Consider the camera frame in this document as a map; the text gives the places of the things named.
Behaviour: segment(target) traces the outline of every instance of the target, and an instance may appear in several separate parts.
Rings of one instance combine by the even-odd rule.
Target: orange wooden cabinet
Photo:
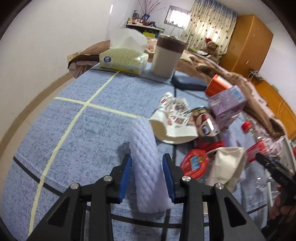
[[[275,117],[284,124],[288,138],[294,140],[296,138],[296,115],[290,106],[267,81],[259,83],[256,79],[252,79],[251,82],[258,93],[268,102],[268,107],[273,111]]]
[[[250,69],[261,68],[272,38],[272,32],[255,15],[239,16],[227,53],[219,65],[247,78]]]

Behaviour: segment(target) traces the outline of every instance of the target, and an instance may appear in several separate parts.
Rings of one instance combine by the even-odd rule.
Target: tile floor
[[[71,78],[54,92],[52,92],[47,98],[45,98],[37,108],[35,108],[32,113],[26,118],[26,120],[18,128],[9,144],[7,145],[3,155],[0,158],[0,215],[2,213],[2,193],[5,185],[5,180],[8,174],[8,170],[13,161],[13,156],[17,151],[22,139],[25,137],[27,131],[31,128],[34,120],[38,115],[45,109],[45,107],[56,97],[65,87],[72,83],[75,79]]]

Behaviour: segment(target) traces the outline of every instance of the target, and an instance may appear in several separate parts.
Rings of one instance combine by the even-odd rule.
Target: baseboard
[[[8,143],[11,138],[14,136],[17,129],[25,121],[25,119],[31,114],[31,112],[38,106],[40,103],[47,98],[52,92],[59,88],[62,84],[66,83],[69,79],[72,78],[70,73],[66,73],[56,81],[54,81],[50,86],[44,89],[39,95],[37,95],[31,102],[28,104],[25,109],[15,118],[12,125],[9,127],[7,132],[4,134],[0,142],[0,158],[2,157]]]

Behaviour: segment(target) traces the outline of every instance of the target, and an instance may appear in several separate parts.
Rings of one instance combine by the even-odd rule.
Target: yellow tape line
[[[34,198],[34,202],[33,202],[33,206],[31,209],[31,218],[30,218],[30,226],[29,226],[29,235],[32,233],[33,231],[33,226],[34,226],[34,219],[35,219],[35,214],[36,214],[36,209],[37,209],[37,205],[38,205],[38,200],[40,197],[40,193],[41,193],[41,189],[43,187],[44,184],[44,179],[45,176],[47,175],[49,168],[57,154],[57,152],[59,151],[59,149],[61,148],[63,142],[65,141],[65,139],[67,138],[68,134],[70,133],[71,129],[73,128],[73,126],[75,125],[76,121],[78,120],[79,116],[82,114],[82,112],[85,110],[85,108],[89,105],[89,103],[102,91],[102,89],[104,89],[104,87],[110,83],[111,80],[113,80],[113,78],[119,73],[119,71],[117,71],[114,75],[111,76],[111,78],[104,83],[97,91],[96,93],[94,93],[92,95],[92,97],[90,97],[88,99],[87,102],[84,102],[83,107],[80,109],[80,111],[77,113],[77,115],[73,118],[73,120],[71,121],[70,125],[68,126],[67,130],[65,131],[65,133],[63,134],[63,136],[61,137],[61,139],[59,140],[57,146],[55,147],[55,149],[52,152],[52,155],[50,157],[50,159],[48,160],[48,163],[44,169],[44,171],[41,174],[40,177],[40,182],[37,186],[37,191],[36,191],[36,195]]]
[[[69,102],[78,103],[78,104],[82,104],[82,105],[87,105],[87,106],[90,106],[90,107],[93,107],[93,108],[97,108],[97,109],[100,109],[100,110],[105,110],[105,111],[112,112],[112,113],[115,113],[115,114],[118,114],[118,115],[128,116],[128,117],[131,117],[131,118],[138,118],[139,117],[139,116],[134,115],[134,114],[125,113],[125,112],[122,112],[122,111],[119,111],[119,110],[110,109],[110,108],[107,108],[107,107],[103,107],[103,106],[100,106],[100,105],[97,105],[97,104],[87,103],[87,102],[80,101],[80,100],[68,99],[68,98],[64,98],[64,97],[55,97],[55,99],[63,100],[63,101],[69,101]]]

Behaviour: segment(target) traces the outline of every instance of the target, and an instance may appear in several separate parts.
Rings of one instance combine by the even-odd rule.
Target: human hand
[[[282,187],[280,185],[278,185],[277,189],[280,192]],[[279,194],[274,200],[274,205],[272,206],[270,214],[269,214],[270,219],[275,219],[280,214],[283,214],[283,215],[289,214],[289,216],[291,216],[291,217],[294,215],[295,210],[296,210],[296,206],[294,208],[293,208],[293,206],[283,206],[280,208],[280,204],[281,204],[281,194]]]

